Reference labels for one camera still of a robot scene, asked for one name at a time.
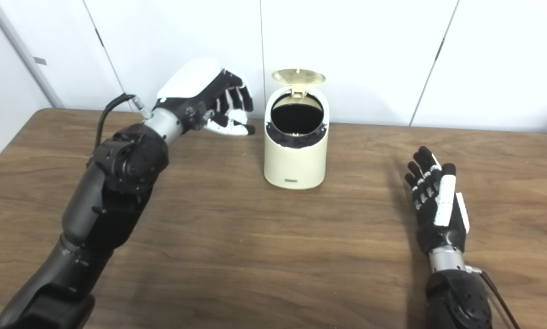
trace robotic hand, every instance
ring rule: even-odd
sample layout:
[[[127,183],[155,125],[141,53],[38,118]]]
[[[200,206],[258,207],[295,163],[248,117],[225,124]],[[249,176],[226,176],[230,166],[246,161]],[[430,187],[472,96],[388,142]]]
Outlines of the robotic hand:
[[[133,100],[145,120],[100,143],[108,112]],[[168,165],[168,146],[189,130],[252,135],[246,84],[213,60],[195,60],[158,93],[149,111],[133,95],[106,107],[96,147],[62,216],[63,233],[45,263],[7,304],[0,329],[80,329],[94,308],[90,294],[114,249],[133,231]]]
[[[491,329],[491,308],[484,285],[462,258],[470,229],[462,194],[455,192],[456,167],[440,166],[425,146],[409,162],[417,210],[417,241],[430,258],[432,275],[425,288],[430,329]]]

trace white robotic hand cover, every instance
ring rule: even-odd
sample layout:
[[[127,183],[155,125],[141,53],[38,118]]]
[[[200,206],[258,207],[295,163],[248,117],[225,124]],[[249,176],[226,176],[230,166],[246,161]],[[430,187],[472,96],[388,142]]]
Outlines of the white robotic hand cover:
[[[212,58],[199,58],[184,65],[158,92],[158,103],[168,98],[193,98],[203,92],[221,73],[230,82],[213,104],[207,104],[205,129],[221,135],[253,135],[255,128],[247,125],[247,113],[253,111],[249,87],[238,74],[221,69]]]

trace robot forearm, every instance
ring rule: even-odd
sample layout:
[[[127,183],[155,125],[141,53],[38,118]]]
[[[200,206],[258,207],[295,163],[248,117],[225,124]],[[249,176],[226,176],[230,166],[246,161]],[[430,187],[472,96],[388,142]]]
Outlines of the robot forearm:
[[[79,328],[89,296],[113,250],[124,244],[167,166],[167,144],[181,134],[178,119],[159,109],[98,146],[62,217],[63,233],[46,262],[0,315],[0,328],[56,323]]]
[[[103,111],[96,148],[62,217],[63,233],[46,262],[1,313],[0,329],[82,328],[94,307],[91,290],[145,209],[168,165],[169,144],[203,127],[225,135],[255,132],[246,125],[253,102],[242,79],[213,60],[196,60],[160,90],[152,112],[135,102],[143,123],[99,144],[108,112],[133,97],[123,94]]]

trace cream trash can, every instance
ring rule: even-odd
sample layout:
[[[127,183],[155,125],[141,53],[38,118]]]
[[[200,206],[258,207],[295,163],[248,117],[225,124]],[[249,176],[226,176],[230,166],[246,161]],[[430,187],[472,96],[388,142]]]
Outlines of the cream trash can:
[[[324,75],[281,69],[271,77],[286,87],[273,92],[265,108],[265,178],[284,189],[311,189],[326,174],[330,108],[314,85]]]

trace trash can lid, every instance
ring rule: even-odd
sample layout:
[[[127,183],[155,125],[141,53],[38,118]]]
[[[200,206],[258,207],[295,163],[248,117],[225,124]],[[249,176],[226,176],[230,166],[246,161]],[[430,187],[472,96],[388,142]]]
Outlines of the trash can lid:
[[[322,73],[309,69],[280,69],[273,72],[271,77],[281,84],[292,86],[292,97],[294,98],[304,98],[307,94],[307,86],[326,81],[326,77]]]

